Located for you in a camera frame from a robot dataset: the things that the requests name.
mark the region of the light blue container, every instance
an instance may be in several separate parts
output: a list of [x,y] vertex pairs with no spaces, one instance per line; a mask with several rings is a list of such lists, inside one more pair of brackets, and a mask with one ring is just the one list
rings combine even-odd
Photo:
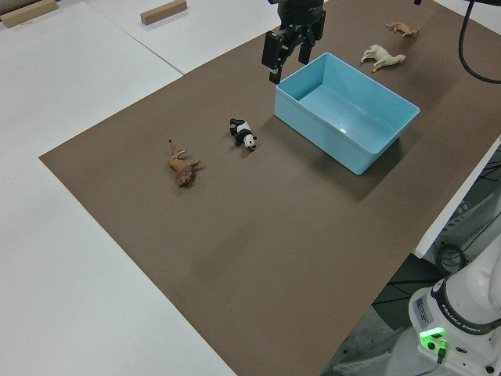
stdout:
[[419,112],[330,53],[276,86],[275,115],[357,175]]

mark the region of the brown cylindrical object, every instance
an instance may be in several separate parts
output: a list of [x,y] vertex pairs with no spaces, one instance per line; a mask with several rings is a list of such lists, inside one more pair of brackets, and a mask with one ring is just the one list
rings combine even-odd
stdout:
[[186,0],[174,0],[168,4],[141,13],[141,21],[145,25],[149,25],[187,9]]
[[25,6],[24,8],[6,13],[0,16],[0,19],[6,27],[12,27],[29,20],[33,20],[42,14],[49,13],[56,9],[56,0],[41,0],[40,2],[35,2],[34,4]]

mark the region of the panda head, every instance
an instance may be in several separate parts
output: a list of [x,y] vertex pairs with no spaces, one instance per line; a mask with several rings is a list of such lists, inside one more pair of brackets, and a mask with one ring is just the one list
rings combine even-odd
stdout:
[[244,137],[243,143],[247,149],[256,150],[256,139],[258,139],[256,136],[250,134]]

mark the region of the brown table surface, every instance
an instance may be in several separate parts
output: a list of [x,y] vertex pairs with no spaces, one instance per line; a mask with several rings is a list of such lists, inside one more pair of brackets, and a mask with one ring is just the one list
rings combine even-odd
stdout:
[[[273,116],[263,37],[41,157],[240,376],[318,374],[501,133],[501,86],[460,66],[462,17],[431,1],[325,8],[312,58],[332,52],[421,108],[364,175]],[[396,20],[420,35],[384,26]],[[371,74],[359,61],[373,44],[407,60]],[[497,34],[472,22],[465,51],[501,75]],[[250,123],[257,151],[233,146],[230,118]],[[169,139],[203,162],[188,189]]]

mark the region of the panda figurine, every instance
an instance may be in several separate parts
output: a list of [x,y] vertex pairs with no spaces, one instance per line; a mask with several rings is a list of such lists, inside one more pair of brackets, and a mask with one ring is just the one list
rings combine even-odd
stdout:
[[235,138],[235,146],[245,145],[250,151],[256,150],[256,136],[252,134],[251,127],[245,120],[230,119],[229,132]]

